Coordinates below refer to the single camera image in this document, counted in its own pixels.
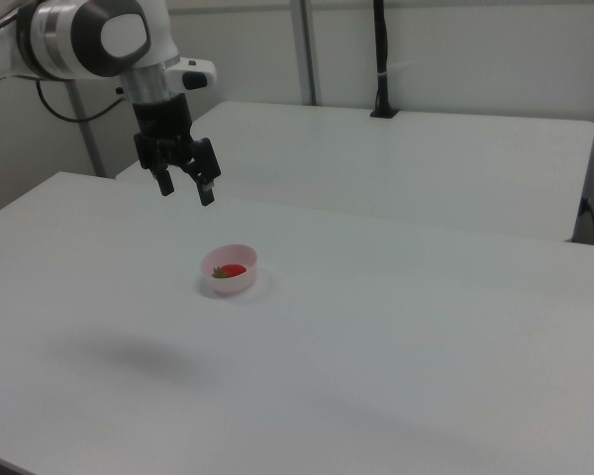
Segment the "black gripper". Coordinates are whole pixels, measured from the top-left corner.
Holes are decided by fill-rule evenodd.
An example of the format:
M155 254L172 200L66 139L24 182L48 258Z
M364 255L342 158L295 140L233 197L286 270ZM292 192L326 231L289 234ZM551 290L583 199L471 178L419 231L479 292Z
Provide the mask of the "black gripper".
M193 141L192 119L183 94L152 104L134 104L140 127L134 135L140 166L156 180L162 196L174 192L169 165L181 167L194 181L200 203L215 200L213 187L221 168L209 139Z

